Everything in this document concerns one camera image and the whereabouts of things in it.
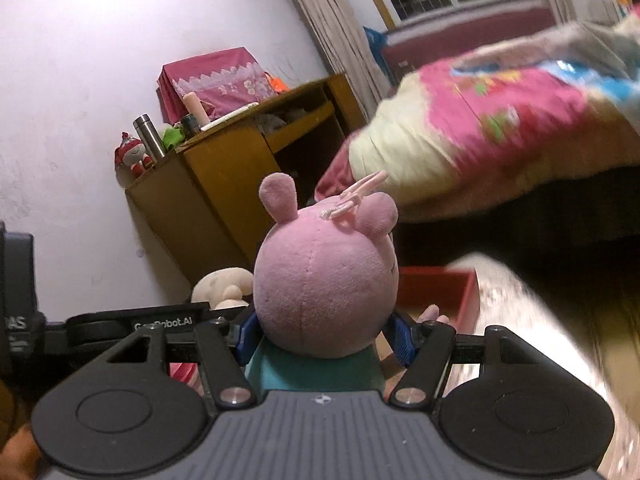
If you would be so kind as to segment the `person's left hand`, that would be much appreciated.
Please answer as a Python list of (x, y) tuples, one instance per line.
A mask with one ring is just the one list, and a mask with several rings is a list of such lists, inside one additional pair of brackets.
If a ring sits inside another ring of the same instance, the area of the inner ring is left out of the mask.
[(1, 384), (1, 478), (37, 479), (42, 455), (29, 423), (30, 405)]

